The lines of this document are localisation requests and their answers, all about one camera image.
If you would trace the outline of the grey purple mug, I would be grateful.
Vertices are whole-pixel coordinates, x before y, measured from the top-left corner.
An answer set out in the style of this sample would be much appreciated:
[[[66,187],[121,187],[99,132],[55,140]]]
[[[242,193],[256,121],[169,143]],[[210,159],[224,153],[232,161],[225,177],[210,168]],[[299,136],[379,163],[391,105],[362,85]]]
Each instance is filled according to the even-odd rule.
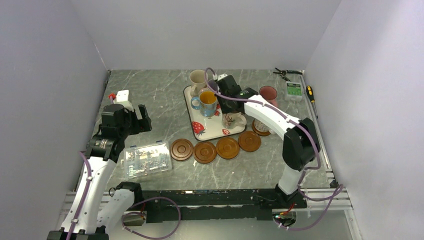
[[[208,80],[206,86],[200,89],[198,93],[201,94],[206,91],[218,91],[218,85],[213,79]]]

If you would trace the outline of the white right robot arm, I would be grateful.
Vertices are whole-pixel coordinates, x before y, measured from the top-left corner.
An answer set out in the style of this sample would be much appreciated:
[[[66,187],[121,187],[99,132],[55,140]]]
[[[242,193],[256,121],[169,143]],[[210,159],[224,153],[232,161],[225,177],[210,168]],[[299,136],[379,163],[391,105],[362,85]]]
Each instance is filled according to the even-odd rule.
[[[279,191],[275,200],[280,207],[289,207],[295,201],[306,165],[320,156],[314,122],[283,112],[250,87],[241,89],[232,75],[214,73],[212,77],[217,84],[215,95],[223,113],[239,112],[253,117],[282,139],[282,159],[286,167],[276,186]]]

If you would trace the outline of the pink mug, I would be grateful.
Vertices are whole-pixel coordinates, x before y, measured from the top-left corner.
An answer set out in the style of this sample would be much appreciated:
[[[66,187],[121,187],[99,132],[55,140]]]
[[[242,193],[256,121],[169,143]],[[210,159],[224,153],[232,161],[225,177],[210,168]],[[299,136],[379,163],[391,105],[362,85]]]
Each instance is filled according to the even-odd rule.
[[[268,102],[270,103],[272,106],[274,107],[278,107],[278,103],[277,103],[277,90],[269,85],[265,85],[262,86],[259,89],[259,94]]]

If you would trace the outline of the cream patterned mug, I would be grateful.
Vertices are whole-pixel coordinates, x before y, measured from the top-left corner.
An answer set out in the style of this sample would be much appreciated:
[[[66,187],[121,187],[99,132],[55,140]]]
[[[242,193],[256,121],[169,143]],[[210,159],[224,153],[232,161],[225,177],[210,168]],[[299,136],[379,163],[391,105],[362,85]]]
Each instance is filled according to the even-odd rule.
[[[221,124],[226,129],[245,127],[247,125],[247,119],[241,112],[223,113]]]

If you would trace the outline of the clear plastic parts box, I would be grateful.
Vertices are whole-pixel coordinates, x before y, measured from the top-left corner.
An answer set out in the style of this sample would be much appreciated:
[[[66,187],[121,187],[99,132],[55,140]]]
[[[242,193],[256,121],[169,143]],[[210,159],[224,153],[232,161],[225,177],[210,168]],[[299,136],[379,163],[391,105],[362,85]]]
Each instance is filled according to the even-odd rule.
[[[127,179],[134,179],[173,168],[169,144],[157,141],[143,146],[131,146],[123,151],[123,169]]]

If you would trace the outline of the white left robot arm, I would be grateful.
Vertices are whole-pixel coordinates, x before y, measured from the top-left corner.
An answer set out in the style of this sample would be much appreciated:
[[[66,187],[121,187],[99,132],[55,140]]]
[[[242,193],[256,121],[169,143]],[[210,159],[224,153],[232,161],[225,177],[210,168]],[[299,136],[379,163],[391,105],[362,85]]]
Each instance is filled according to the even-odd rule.
[[[81,153],[84,168],[80,186],[69,213],[58,230],[51,230],[49,240],[107,240],[113,228],[129,208],[139,209],[144,203],[139,183],[122,182],[117,186],[117,199],[111,200],[103,210],[101,201],[107,182],[115,169],[125,140],[152,130],[152,121],[145,105],[138,105],[141,117],[134,109],[122,103],[105,106],[96,134]]]

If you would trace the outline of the blue mug yellow inside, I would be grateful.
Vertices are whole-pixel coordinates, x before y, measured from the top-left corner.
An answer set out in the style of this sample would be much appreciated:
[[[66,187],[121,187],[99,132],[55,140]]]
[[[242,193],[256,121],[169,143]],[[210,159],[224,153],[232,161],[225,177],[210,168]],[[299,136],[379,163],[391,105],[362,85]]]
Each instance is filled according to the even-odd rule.
[[[206,118],[210,118],[215,114],[218,100],[212,91],[204,91],[199,96],[194,96],[190,100],[190,105],[194,110]]]

